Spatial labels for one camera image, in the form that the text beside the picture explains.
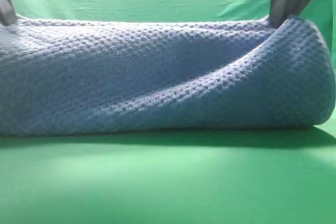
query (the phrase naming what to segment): green fabric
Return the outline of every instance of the green fabric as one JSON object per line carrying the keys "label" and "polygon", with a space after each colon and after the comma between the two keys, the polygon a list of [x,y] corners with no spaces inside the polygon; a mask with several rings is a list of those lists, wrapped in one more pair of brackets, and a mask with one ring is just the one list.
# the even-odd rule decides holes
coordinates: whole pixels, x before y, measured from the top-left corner
{"label": "green fabric", "polygon": [[[260,18],[268,0],[13,0],[28,17]],[[332,0],[303,13],[332,45]],[[0,222],[336,222],[336,116],[310,130],[0,138]]]}

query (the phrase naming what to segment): waffle-weave texture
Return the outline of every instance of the waffle-weave texture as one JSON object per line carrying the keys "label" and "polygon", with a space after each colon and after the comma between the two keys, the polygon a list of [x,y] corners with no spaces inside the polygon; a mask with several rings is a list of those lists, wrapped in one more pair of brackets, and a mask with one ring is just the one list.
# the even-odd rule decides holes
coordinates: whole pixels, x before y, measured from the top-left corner
{"label": "waffle-weave texture", "polygon": [[0,27],[0,134],[301,127],[334,106],[328,49],[297,17]]}

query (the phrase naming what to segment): green backdrop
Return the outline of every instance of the green backdrop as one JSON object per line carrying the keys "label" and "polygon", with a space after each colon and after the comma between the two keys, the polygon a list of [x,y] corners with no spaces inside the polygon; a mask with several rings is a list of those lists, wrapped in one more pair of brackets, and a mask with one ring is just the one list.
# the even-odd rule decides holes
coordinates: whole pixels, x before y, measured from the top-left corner
{"label": "green backdrop", "polygon": [[[13,0],[32,18],[261,18],[268,0]],[[303,13],[330,49],[333,0]],[[310,130],[0,138],[0,223],[333,224],[336,117]]]}

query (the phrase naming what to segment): towel fold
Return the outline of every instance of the towel fold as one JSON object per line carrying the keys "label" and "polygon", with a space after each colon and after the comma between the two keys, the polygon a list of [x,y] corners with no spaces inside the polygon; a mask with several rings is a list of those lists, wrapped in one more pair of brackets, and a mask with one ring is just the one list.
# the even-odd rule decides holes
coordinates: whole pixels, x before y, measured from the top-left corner
{"label": "towel fold", "polygon": [[334,106],[328,49],[297,17],[0,27],[0,134],[306,127]]}

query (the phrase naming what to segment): green surface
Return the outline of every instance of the green surface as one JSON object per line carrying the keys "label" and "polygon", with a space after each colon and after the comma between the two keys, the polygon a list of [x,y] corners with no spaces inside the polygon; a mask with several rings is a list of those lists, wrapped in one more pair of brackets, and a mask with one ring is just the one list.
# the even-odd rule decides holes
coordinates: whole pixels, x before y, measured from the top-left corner
{"label": "green surface", "polygon": [[[14,0],[28,17],[259,18],[268,0]],[[332,0],[303,14],[331,46]],[[0,138],[0,223],[334,224],[336,116],[310,130]]]}

